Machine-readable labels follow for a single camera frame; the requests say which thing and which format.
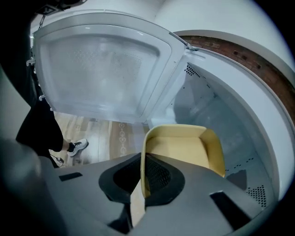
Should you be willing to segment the person's black t-shirt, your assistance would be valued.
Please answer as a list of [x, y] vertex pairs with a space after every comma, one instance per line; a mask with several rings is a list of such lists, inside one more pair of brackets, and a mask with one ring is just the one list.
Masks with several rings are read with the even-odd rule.
[[30, 25], [36, 14], [0, 17], [0, 64], [16, 91], [25, 102], [34, 107], [37, 94], [32, 70], [26, 65], [30, 60]]

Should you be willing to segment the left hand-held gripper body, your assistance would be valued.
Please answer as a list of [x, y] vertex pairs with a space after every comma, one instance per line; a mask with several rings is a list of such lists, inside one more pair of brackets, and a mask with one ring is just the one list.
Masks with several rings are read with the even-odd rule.
[[49, 16], [59, 11], [60, 11], [59, 2], [47, 2], [42, 4], [42, 6], [37, 10], [37, 13], [43, 16]]

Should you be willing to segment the white microwave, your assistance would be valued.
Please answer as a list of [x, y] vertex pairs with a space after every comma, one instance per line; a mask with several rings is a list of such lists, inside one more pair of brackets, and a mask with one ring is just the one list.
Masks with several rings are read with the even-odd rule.
[[41, 89], [56, 112], [214, 130], [227, 174], [281, 200], [295, 175], [295, 129], [249, 69], [142, 18], [88, 12], [32, 32]]

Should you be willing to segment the person's black shorts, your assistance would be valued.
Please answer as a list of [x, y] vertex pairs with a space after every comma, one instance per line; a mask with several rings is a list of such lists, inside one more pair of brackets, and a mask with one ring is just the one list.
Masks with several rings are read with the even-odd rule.
[[23, 122], [16, 141], [32, 148], [39, 156], [50, 157], [50, 150], [60, 152], [63, 135], [54, 113], [45, 99], [37, 101]]

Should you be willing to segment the cream plastic tray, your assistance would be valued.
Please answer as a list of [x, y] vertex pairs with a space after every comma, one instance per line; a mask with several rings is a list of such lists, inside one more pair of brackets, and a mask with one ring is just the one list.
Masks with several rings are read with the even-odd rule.
[[140, 170], [144, 198], [151, 194], [146, 175], [148, 153], [202, 166], [225, 177], [222, 145], [212, 129], [187, 124], [159, 125], [149, 130], [142, 146]]

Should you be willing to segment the person's white shoe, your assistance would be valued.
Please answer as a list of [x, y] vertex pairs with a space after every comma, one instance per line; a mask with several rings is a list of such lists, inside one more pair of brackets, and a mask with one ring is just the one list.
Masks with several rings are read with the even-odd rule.
[[84, 150], [88, 146], [89, 142], [87, 139], [83, 138], [77, 142], [70, 142], [67, 154], [70, 157], [75, 156], [79, 151]]

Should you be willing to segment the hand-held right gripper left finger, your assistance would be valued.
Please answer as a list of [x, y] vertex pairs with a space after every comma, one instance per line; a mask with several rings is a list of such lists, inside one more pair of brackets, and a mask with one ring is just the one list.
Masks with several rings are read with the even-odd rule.
[[140, 154], [54, 170], [54, 201], [69, 236], [131, 236]]

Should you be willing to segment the person's leg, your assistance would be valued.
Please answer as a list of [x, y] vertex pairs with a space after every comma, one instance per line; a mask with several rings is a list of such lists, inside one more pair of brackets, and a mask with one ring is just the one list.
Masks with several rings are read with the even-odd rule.
[[49, 144], [49, 150], [53, 150], [54, 152], [61, 152], [61, 151], [67, 151], [70, 147], [70, 144], [68, 141], [62, 139], [59, 141], [52, 141]]

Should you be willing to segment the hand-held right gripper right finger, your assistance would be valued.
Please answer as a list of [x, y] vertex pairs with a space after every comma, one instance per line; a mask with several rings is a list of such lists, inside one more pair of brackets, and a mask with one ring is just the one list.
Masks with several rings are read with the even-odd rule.
[[166, 164], [184, 176], [182, 190], [168, 183], [155, 193], [177, 196], [165, 205], [147, 206], [129, 236], [248, 236], [270, 216], [276, 199], [269, 181], [258, 181], [264, 191], [255, 198], [212, 170], [159, 155], [148, 159]]

